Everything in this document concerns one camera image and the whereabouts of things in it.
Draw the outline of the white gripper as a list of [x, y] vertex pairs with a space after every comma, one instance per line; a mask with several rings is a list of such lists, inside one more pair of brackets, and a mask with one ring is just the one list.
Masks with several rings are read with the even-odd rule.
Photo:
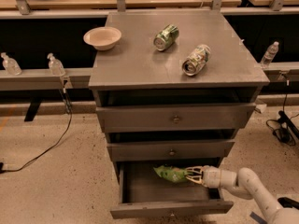
[[219, 188], [221, 186], [221, 170], [213, 166], [192, 166], [187, 167], [186, 170], [193, 175], [203, 176], [191, 176], [187, 175], [186, 178], [195, 184], [203, 185], [206, 188]]

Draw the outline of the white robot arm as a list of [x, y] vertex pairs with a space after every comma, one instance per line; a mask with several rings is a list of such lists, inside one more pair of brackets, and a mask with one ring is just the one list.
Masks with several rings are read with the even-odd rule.
[[299, 224], [299, 210], [283, 207], [250, 168], [232, 172], [205, 165], [189, 167], [187, 172], [186, 178], [196, 184], [206, 188], [226, 189], [241, 199], [253, 199], [267, 224]]

